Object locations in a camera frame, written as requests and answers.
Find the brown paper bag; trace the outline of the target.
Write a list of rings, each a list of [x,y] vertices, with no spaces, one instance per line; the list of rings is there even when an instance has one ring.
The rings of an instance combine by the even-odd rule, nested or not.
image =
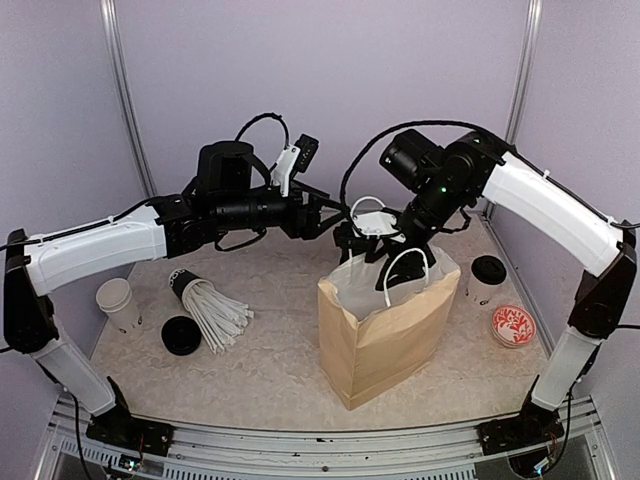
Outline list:
[[[317,286],[320,366],[353,410],[422,369],[446,326],[461,276],[441,248],[422,279],[377,285],[384,260],[339,264]]]

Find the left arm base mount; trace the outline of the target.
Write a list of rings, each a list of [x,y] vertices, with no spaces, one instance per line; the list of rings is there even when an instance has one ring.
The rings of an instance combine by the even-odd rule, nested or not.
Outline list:
[[[170,424],[131,415],[93,417],[86,430],[92,440],[162,457],[168,455],[173,434],[174,427]]]

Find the black cup lid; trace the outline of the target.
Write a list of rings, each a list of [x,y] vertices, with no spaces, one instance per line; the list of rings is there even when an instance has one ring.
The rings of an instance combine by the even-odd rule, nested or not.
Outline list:
[[[507,277],[504,263],[492,255],[475,258],[471,264],[471,272],[479,282],[490,286],[502,284]]]

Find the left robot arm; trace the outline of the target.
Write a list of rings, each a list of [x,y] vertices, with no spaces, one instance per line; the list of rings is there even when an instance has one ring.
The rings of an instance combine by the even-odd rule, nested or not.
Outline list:
[[[76,280],[140,261],[174,258],[218,245],[238,230],[258,238],[273,227],[291,239],[312,240],[343,219],[330,196],[295,181],[317,151],[303,135],[268,168],[252,145],[218,141],[199,152],[196,176],[182,193],[143,200],[125,212],[70,230],[29,237],[11,232],[5,254],[3,337],[31,356],[121,445],[133,443],[140,424],[118,385],[98,373],[54,323],[49,298]]]

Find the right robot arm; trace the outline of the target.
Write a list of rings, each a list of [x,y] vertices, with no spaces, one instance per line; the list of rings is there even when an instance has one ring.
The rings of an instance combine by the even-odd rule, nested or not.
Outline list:
[[[472,127],[446,147],[411,125],[390,132],[380,164],[415,195],[393,227],[404,238],[393,254],[425,248],[457,210],[483,197],[528,221],[584,268],[568,325],[511,423],[512,436],[531,444],[619,325],[637,274],[634,228],[587,206],[489,132]]]

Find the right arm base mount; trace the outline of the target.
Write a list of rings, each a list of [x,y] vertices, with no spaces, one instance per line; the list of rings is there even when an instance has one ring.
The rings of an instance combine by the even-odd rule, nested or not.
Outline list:
[[[484,455],[517,450],[562,437],[564,427],[557,417],[516,415],[493,419],[476,428]]]

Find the white paper cup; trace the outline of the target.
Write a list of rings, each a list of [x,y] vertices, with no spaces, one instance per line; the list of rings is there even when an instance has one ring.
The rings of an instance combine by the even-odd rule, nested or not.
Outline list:
[[[475,307],[486,307],[505,284],[505,279],[485,282],[471,274],[465,288],[465,298]]]

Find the bundle of white straws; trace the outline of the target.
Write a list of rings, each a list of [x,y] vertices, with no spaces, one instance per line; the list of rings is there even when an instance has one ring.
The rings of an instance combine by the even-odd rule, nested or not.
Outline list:
[[[204,279],[192,280],[181,294],[181,302],[216,355],[232,347],[254,318],[248,304],[225,296]]]

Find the black cup holding straws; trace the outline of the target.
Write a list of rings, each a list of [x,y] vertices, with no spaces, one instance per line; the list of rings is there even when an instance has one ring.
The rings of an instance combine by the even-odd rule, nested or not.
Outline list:
[[[183,268],[174,270],[168,278],[169,287],[181,303],[190,289],[202,282],[205,282],[205,279]]]

